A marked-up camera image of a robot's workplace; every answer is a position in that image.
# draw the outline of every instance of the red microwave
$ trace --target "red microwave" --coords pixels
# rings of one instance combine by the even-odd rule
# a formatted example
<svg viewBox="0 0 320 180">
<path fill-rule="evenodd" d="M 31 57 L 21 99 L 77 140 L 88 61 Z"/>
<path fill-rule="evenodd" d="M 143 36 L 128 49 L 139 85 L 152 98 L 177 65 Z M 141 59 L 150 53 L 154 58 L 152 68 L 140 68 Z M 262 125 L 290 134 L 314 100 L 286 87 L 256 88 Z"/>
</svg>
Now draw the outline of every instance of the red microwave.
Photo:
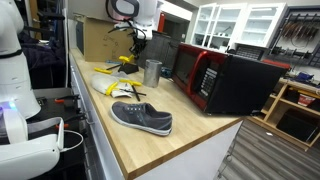
<svg viewBox="0 0 320 180">
<path fill-rule="evenodd" d="M 261 111 L 284 68 L 181 43 L 173 81 L 205 113 Z"/>
</svg>

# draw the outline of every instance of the stainless steel mug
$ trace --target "stainless steel mug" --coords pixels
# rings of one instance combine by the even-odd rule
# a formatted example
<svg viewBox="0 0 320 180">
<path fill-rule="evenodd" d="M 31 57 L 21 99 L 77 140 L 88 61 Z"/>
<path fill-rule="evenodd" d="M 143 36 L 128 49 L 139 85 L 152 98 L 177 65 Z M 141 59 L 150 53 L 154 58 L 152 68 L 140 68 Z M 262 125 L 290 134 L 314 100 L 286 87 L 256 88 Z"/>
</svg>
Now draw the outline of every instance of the stainless steel mug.
<svg viewBox="0 0 320 180">
<path fill-rule="evenodd" d="M 158 87 L 162 62 L 152 59 L 146 60 L 144 69 L 143 85 L 148 87 Z"/>
</svg>

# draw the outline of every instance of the wooden countertop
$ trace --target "wooden countertop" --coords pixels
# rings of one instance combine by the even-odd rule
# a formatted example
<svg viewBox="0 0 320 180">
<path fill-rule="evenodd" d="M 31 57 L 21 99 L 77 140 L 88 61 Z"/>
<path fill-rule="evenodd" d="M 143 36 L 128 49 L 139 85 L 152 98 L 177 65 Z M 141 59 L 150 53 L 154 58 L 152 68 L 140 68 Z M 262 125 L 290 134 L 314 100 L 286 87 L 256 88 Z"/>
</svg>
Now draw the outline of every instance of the wooden countertop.
<svg viewBox="0 0 320 180">
<path fill-rule="evenodd" d="M 126 179 L 133 179 L 192 148 L 219 132 L 241 121 L 238 116 L 207 116 L 179 89 L 164 78 L 157 88 L 136 87 L 140 102 L 148 102 L 159 111 L 170 112 L 173 116 L 172 132 L 160 137 L 145 131 L 120 125 L 113 120 L 110 108 L 116 101 L 138 103 L 136 98 L 112 98 L 91 87 L 90 77 L 97 73 L 94 67 L 108 68 L 104 62 L 86 62 L 78 49 L 71 49 L 80 74 L 86 85 L 92 103 L 96 108 L 102 126 L 111 143 L 120 168 Z M 130 74 L 130 78 L 143 82 L 143 69 Z"/>
</svg>

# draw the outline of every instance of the counter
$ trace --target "counter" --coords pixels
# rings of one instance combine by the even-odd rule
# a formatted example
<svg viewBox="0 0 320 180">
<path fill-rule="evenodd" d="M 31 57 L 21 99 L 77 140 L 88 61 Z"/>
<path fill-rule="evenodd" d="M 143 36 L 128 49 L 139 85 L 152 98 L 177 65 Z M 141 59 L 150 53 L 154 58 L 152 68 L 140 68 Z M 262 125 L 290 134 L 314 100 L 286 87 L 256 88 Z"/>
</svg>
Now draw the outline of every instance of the counter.
<svg viewBox="0 0 320 180">
<path fill-rule="evenodd" d="M 91 87 L 91 75 L 94 67 L 108 68 L 104 62 L 86 62 L 78 49 L 71 49 L 69 55 L 72 73 L 80 87 L 80 96 L 88 94 L 88 99 L 82 99 L 83 104 L 90 101 L 96 111 L 105 137 L 114 154 L 116 164 L 120 168 L 122 179 L 213 179 L 240 125 L 241 118 L 237 116 L 208 116 L 203 114 L 196 105 L 172 81 L 160 78 L 157 88 L 137 86 L 138 92 L 146 93 L 140 96 L 141 102 L 152 104 L 159 111 L 170 112 L 173 116 L 172 132 L 169 136 L 160 137 L 145 131 L 120 125 L 113 120 L 110 108 L 116 101 L 138 103 L 137 99 L 121 97 L 112 98 L 99 93 Z M 143 69 L 130 74 L 132 80 L 143 82 Z M 98 149 L 98 154 L 104 155 L 107 148 Z M 113 178 L 108 172 L 110 160 L 103 159 L 102 166 L 105 178 Z"/>
</svg>

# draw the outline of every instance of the wooden shelf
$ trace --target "wooden shelf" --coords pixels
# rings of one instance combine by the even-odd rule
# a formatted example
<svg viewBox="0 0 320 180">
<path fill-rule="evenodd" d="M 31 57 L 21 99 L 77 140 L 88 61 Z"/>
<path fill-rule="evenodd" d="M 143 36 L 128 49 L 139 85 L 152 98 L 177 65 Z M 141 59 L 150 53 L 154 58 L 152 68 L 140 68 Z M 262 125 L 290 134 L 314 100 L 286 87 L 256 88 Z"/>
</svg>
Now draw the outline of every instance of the wooden shelf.
<svg viewBox="0 0 320 180">
<path fill-rule="evenodd" d="M 261 121 L 260 119 L 258 119 L 256 117 L 253 117 L 253 118 L 251 117 L 248 119 L 251 120 L 252 122 L 260 125 L 261 127 L 265 128 L 266 130 L 270 131 L 271 133 L 273 133 L 273 134 L 285 139 L 286 141 L 302 148 L 305 151 L 307 151 L 312 146 L 312 143 L 306 143 L 306 142 L 300 141 L 299 139 L 292 137 L 291 135 L 277 129 L 275 124 L 266 123 L 265 121 Z"/>
<path fill-rule="evenodd" d="M 299 105 L 298 103 L 286 100 L 284 98 L 285 92 L 287 92 L 288 88 L 290 88 L 291 86 L 294 86 L 294 88 L 298 90 L 305 90 L 310 93 L 315 93 L 315 89 L 313 87 L 307 87 L 305 84 L 291 82 L 289 80 L 280 80 L 279 84 L 276 86 L 278 87 L 278 94 L 276 96 L 271 94 L 270 98 L 265 104 L 265 107 L 261 110 L 264 115 L 262 115 L 262 117 L 251 117 L 250 120 L 266 128 L 270 132 L 278 135 L 279 137 L 287 140 L 288 142 L 307 151 L 319 139 L 320 134 L 318 134 L 312 140 L 312 142 L 304 142 L 277 128 L 277 124 L 280 122 L 283 114 L 290 108 L 295 108 L 298 111 L 303 111 L 305 113 L 319 116 L 320 119 L 319 111 Z"/>
<path fill-rule="evenodd" d="M 277 98 L 277 96 L 272 95 L 272 94 L 270 94 L 270 97 L 271 97 L 271 98 L 274 98 L 274 99 L 276 99 L 276 98 Z"/>
<path fill-rule="evenodd" d="M 316 111 L 316 110 L 307 108 L 307 107 L 305 107 L 305 106 L 301 106 L 301 105 L 299 105 L 299 104 L 297 104 L 297 103 L 288 101 L 288 100 L 283 99 L 283 98 L 280 98 L 280 101 L 281 101 L 281 102 L 284 102 L 284 103 L 287 103 L 287 104 L 290 104 L 290 105 L 292 105 L 292 106 L 295 106 L 295 107 L 297 107 L 297 108 L 300 108 L 300 109 L 302 109 L 302 110 L 304 110 L 304 111 L 308 111 L 308 112 L 310 112 L 310 113 L 313 113 L 313 114 L 316 114 L 316 115 L 320 116 L 320 112 L 319 112 L 319 111 Z"/>
<path fill-rule="evenodd" d="M 268 111 L 267 111 L 266 109 L 262 109 L 261 112 L 262 112 L 263 114 L 268 114 Z"/>
</svg>

